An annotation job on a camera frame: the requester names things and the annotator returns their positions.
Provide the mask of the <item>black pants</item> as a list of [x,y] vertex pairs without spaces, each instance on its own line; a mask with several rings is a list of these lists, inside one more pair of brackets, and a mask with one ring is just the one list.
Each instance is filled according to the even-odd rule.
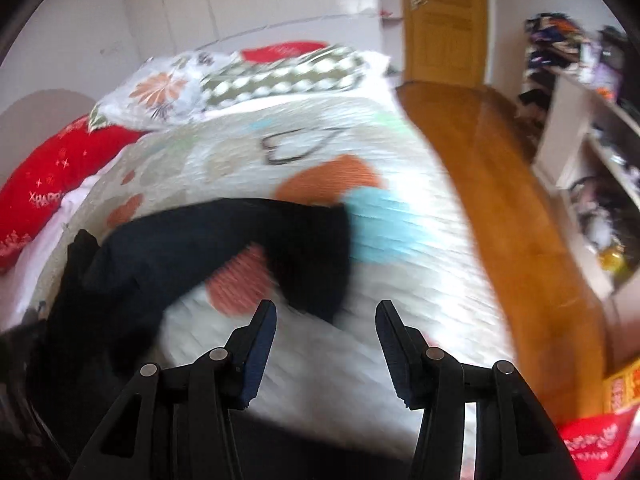
[[288,304],[332,321],[346,295],[344,206],[223,198],[130,221],[98,242],[80,231],[30,352],[30,404],[77,455],[155,344],[165,311],[250,245]]

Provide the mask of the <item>red paper bag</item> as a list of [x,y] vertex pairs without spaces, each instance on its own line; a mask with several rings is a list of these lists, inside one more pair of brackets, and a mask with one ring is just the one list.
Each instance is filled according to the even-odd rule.
[[636,468],[639,408],[591,416],[559,426],[582,479],[628,479]]

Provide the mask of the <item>yellow box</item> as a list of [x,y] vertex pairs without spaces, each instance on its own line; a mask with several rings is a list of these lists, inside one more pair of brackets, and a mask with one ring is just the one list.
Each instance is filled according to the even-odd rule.
[[605,413],[619,412],[637,405],[640,400],[640,362],[635,360],[606,378],[603,387]]

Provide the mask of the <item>heart patterned quilt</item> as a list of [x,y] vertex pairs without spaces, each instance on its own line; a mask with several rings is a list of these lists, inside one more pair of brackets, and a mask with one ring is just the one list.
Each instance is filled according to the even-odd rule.
[[120,219],[216,198],[342,205],[352,226],[352,270],[334,323],[295,312],[258,252],[168,309],[154,352],[182,365],[246,322],[262,297],[276,303],[276,338],[250,404],[253,416],[306,436],[410,455],[421,416],[396,396],[378,343],[374,310],[383,299],[461,362],[514,358],[447,171],[393,98],[341,94],[242,105],[208,122],[147,134],[93,185],[50,252],[32,299],[54,299],[78,230],[103,238]]

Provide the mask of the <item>white bed sheet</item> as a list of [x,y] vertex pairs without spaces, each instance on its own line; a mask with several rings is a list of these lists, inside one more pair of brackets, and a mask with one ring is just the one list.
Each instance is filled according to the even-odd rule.
[[32,306],[36,286],[53,249],[82,202],[87,198],[99,176],[88,177],[79,188],[67,193],[60,208],[30,242],[17,259],[16,265],[1,278],[1,330],[20,325]]

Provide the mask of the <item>long red pillow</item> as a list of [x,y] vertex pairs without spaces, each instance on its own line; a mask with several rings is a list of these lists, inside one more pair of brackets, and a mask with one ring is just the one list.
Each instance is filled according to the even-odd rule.
[[140,131],[91,131],[87,116],[40,144],[1,189],[1,271],[9,271],[61,206],[63,197],[106,166]]

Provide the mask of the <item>white shelf cabinet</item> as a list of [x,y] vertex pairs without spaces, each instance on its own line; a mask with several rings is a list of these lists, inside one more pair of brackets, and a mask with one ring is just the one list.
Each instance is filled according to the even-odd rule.
[[563,240],[602,304],[614,363],[639,353],[639,125],[566,70],[533,161]]

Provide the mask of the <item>white floral pillow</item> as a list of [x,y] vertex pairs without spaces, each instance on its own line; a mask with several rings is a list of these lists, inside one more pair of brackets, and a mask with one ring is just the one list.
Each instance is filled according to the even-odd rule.
[[148,58],[128,79],[93,107],[88,129],[109,126],[160,131],[196,122],[206,115],[202,80],[220,72],[239,55],[190,50]]

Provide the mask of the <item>rounded beige headboard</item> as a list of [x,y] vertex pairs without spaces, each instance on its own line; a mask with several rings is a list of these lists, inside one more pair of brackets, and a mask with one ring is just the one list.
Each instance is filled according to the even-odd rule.
[[0,116],[0,179],[12,172],[45,140],[92,110],[96,101],[76,91],[39,90],[19,99]]

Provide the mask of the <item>green white bolster pillow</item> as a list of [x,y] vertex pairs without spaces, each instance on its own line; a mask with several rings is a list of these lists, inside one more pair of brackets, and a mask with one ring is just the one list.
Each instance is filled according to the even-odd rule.
[[208,110],[270,96],[352,90],[367,68],[360,52],[339,44],[269,63],[239,58],[201,80],[202,99]]

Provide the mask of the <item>pile of clothes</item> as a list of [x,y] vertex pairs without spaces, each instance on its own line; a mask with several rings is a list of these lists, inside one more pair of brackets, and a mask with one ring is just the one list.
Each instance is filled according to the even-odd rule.
[[539,13],[524,22],[526,35],[522,88],[516,97],[516,117],[544,128],[557,73],[578,75],[582,56],[591,46],[584,30],[563,13]]

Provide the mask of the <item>wooden door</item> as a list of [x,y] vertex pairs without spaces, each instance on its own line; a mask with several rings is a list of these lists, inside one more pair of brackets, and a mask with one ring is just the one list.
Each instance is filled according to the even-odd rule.
[[487,0],[402,0],[402,10],[408,81],[483,84]]

